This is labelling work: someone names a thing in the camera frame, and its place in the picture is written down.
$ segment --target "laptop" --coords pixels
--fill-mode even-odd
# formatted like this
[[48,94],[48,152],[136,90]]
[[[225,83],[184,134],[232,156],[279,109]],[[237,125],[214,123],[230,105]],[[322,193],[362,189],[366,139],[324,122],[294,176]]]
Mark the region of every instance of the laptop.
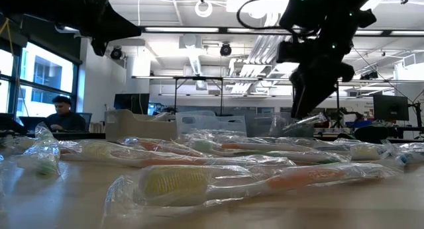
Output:
[[45,125],[47,126],[47,128],[49,129],[49,131],[52,132],[52,129],[50,127],[50,123],[48,123],[47,118],[45,118],[45,117],[20,116],[19,119],[24,124],[24,127],[26,128],[26,130],[28,130],[29,132],[34,132],[36,126],[41,122],[44,122]]

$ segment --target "chair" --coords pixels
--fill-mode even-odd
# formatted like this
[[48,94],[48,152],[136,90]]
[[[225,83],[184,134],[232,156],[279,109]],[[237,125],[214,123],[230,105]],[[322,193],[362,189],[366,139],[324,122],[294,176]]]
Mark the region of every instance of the chair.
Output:
[[93,115],[93,113],[77,113],[77,114],[82,116],[82,118],[84,118],[84,120],[85,120],[85,131],[89,131],[91,116]]

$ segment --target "desk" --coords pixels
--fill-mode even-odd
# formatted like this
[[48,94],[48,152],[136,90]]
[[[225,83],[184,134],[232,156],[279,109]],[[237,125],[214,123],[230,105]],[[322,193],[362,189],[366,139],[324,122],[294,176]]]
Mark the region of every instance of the desk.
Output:
[[[25,136],[34,138],[34,134],[26,134]],[[85,139],[106,139],[105,133],[89,133],[89,132],[53,132],[53,136],[57,140],[85,140]]]
[[[60,162],[55,180],[36,179],[9,166],[4,171],[4,229],[98,228],[108,187],[135,169]],[[307,187],[278,197],[258,197],[213,206],[155,226],[125,229],[415,229],[423,227],[424,165],[381,181]]]

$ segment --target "dark hair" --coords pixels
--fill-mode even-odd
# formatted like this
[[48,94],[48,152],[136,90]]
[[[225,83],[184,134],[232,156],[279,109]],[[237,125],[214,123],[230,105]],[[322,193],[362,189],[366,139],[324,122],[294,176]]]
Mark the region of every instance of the dark hair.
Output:
[[67,103],[69,106],[72,106],[71,100],[68,97],[57,96],[53,98],[53,103]]

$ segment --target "table surface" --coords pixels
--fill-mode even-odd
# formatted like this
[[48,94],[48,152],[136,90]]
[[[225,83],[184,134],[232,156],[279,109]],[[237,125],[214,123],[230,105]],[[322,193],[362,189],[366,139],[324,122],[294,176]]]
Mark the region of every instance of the table surface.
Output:
[[[137,170],[61,161],[61,176],[43,179],[10,162],[5,166],[5,210],[0,212],[0,228],[20,229],[99,228],[109,186],[121,174]],[[104,228],[400,229],[422,228],[423,215],[424,166],[415,166],[405,174],[379,181],[306,187],[285,195],[163,216],[154,226],[112,226],[111,222]]]

